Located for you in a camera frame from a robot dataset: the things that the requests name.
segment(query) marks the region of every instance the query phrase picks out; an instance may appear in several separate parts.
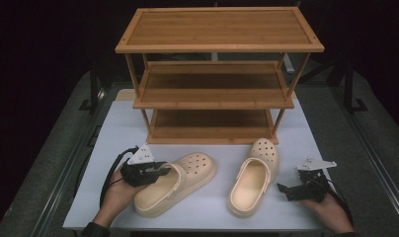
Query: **hand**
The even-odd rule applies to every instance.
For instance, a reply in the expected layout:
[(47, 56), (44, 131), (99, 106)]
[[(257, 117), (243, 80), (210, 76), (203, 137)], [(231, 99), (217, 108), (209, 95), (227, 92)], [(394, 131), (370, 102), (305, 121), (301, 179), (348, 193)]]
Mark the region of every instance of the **hand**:
[(354, 232), (347, 214), (331, 195), (326, 194), (320, 203), (310, 199), (301, 200), (300, 203), (314, 210), (320, 221), (335, 234)]
[(110, 186), (105, 194), (104, 202), (93, 222), (109, 228), (111, 223), (134, 200), (134, 196), (147, 186), (133, 187), (122, 179), (120, 167), (111, 177)]

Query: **clog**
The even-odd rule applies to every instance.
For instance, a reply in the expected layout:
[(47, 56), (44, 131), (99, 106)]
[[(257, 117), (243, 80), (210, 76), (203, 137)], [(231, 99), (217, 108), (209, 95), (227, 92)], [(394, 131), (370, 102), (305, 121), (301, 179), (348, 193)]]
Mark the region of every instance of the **clog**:
[(241, 218), (252, 216), (278, 171), (279, 157), (274, 144), (266, 138), (255, 141), (227, 198), (229, 210)]
[(134, 198), (135, 210), (142, 216), (161, 215), (175, 203), (210, 182), (216, 171), (214, 162), (204, 153), (191, 153), (162, 167), (171, 170)]

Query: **cable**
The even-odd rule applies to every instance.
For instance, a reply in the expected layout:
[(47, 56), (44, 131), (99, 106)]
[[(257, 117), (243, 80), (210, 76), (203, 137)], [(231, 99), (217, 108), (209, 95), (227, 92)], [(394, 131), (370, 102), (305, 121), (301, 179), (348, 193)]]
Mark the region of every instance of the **cable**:
[(128, 152), (131, 152), (132, 154), (134, 154), (137, 150), (138, 150), (138, 146), (135, 146), (134, 148), (129, 148), (117, 157), (116, 161), (114, 162), (113, 166), (110, 169), (110, 172), (107, 175), (107, 178), (104, 181), (104, 185), (102, 186), (101, 196), (99, 198), (99, 207), (101, 207), (102, 203), (104, 202), (105, 194), (107, 193), (107, 190), (110, 187), (111, 177), (113, 176), (114, 172), (116, 171), (116, 168), (119, 165), (122, 157)]

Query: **wooden shoe rack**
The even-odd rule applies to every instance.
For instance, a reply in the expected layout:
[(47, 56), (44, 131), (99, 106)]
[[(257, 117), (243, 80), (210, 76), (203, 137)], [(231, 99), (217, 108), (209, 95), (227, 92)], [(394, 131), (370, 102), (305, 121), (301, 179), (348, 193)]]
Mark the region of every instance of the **wooden shoe rack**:
[[(311, 52), (323, 45), (296, 7), (138, 9), (116, 53), (125, 55), (148, 143), (278, 143), (277, 129)], [(274, 61), (149, 61), (149, 53), (276, 52)], [(304, 53), (290, 83), (286, 53)], [(141, 53), (140, 83), (131, 55)], [(279, 109), (276, 119), (271, 109)], [(153, 110), (151, 119), (146, 110)]]

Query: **sleeve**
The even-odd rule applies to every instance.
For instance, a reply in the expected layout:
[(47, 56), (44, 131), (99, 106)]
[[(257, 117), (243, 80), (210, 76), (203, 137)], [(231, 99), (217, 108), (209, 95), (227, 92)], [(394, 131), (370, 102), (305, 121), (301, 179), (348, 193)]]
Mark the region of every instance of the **sleeve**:
[(349, 232), (349, 233), (343, 233), (343, 234), (337, 234), (335, 237), (360, 237), (360, 234), (356, 232)]
[(94, 222), (89, 222), (82, 232), (82, 237), (109, 237), (110, 230)]

